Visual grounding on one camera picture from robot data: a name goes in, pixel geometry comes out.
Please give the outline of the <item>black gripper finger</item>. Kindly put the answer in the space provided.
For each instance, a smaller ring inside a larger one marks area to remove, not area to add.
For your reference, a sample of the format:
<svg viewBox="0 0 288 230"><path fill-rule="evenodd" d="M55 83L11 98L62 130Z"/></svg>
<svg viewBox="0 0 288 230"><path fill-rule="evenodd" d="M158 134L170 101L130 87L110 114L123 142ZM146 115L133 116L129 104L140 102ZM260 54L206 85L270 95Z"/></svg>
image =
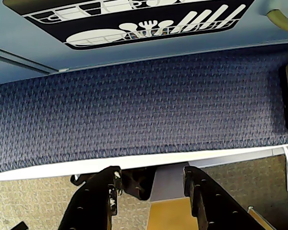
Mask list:
<svg viewBox="0 0 288 230"><path fill-rule="evenodd" d="M59 230L110 230L117 215L117 196L122 191L119 166L109 166L96 174L81 174L71 182L78 185L62 217Z"/></svg>
<svg viewBox="0 0 288 230"><path fill-rule="evenodd" d="M253 207L245 210L219 183L197 167L184 167L184 195L200 230L273 230Z"/></svg>

